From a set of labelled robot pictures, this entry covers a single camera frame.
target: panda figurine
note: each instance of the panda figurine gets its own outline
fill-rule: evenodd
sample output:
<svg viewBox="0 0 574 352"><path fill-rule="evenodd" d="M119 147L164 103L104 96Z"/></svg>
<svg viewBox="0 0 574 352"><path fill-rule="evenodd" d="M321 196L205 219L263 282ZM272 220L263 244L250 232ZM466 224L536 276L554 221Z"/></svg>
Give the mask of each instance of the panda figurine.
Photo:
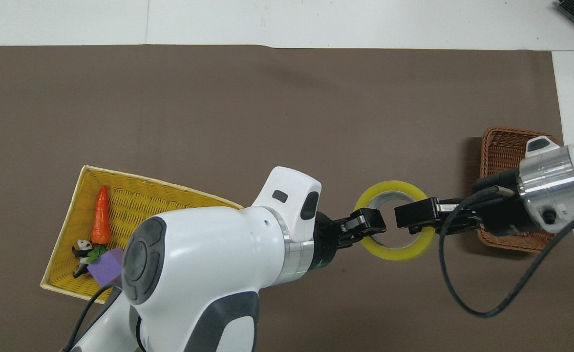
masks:
<svg viewBox="0 0 574 352"><path fill-rule="evenodd" d="M79 265L76 267L76 270L72 274L72 276L75 279L81 276L82 274L87 273L88 255L93 250L93 245L91 244L91 242L87 240L79 239L78 241L76 241L76 244L79 246L79 249L75 249L74 246L72 246L72 253L74 253L74 256L77 259L80 259L80 262Z"/></svg>

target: purple foam block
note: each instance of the purple foam block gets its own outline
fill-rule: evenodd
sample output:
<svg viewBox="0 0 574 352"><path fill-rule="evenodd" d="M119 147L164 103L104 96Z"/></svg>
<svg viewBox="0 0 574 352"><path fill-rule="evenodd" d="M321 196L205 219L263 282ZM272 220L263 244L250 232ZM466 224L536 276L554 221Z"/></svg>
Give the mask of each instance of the purple foam block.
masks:
<svg viewBox="0 0 574 352"><path fill-rule="evenodd" d="M111 249L87 266L87 269L101 287L105 286L122 274L123 256L124 251L121 248Z"/></svg>

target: white table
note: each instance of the white table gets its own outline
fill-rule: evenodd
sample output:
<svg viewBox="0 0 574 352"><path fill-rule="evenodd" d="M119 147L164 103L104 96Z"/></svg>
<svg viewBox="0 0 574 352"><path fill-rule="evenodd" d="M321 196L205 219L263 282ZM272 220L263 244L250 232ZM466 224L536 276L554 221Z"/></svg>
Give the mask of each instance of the white table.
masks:
<svg viewBox="0 0 574 352"><path fill-rule="evenodd" d="M0 1L0 45L84 44L549 50L574 142L574 24L551 0Z"/></svg>

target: orange carrot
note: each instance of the orange carrot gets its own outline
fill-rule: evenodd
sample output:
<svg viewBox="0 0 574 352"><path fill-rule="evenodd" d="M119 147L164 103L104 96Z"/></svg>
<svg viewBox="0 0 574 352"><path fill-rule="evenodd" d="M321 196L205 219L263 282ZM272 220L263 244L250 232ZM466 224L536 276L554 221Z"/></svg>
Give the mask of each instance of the orange carrot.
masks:
<svg viewBox="0 0 574 352"><path fill-rule="evenodd" d="M111 241L111 227L108 224L108 195L106 186L102 186L98 200L95 203L95 219L93 219L92 242L107 244Z"/></svg>

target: yellow tape roll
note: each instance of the yellow tape roll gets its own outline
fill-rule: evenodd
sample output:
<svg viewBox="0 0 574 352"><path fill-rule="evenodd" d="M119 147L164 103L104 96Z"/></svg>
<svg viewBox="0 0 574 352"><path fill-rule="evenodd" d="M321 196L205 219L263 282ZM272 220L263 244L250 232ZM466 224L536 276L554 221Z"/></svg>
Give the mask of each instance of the yellow tape roll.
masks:
<svg viewBox="0 0 574 352"><path fill-rule="evenodd" d="M369 187L356 202L356 209L374 208L377 209L383 203L392 199L415 202L426 199L425 193L410 183L402 181L385 181ZM424 227L417 235L417 238L401 248L389 248L376 243L373 239L363 238L361 243L371 254L388 261L408 261L423 254L434 239L434 227Z"/></svg>

